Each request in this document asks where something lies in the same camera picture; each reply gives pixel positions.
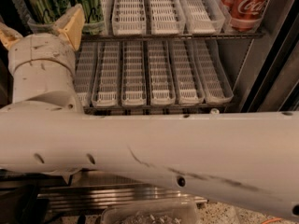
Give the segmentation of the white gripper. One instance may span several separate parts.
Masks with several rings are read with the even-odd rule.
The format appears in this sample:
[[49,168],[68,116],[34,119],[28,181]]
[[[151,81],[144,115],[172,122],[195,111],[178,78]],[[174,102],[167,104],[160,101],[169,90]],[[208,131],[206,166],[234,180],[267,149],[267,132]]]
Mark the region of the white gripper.
[[10,74],[13,75],[25,63],[51,61],[66,67],[75,75],[75,51],[80,46],[84,24],[81,4],[69,8],[53,24],[52,29],[57,36],[42,33],[22,38],[19,32],[0,22],[0,41],[8,50]]

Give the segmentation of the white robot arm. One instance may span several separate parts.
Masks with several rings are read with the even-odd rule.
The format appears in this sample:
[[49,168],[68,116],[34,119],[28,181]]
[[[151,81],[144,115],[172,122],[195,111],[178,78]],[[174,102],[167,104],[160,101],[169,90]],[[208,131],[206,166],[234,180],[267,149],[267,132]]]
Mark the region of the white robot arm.
[[0,167],[62,175],[95,169],[282,217],[298,218],[299,112],[87,115],[74,89],[81,6],[52,33],[0,29],[13,100],[0,109]]

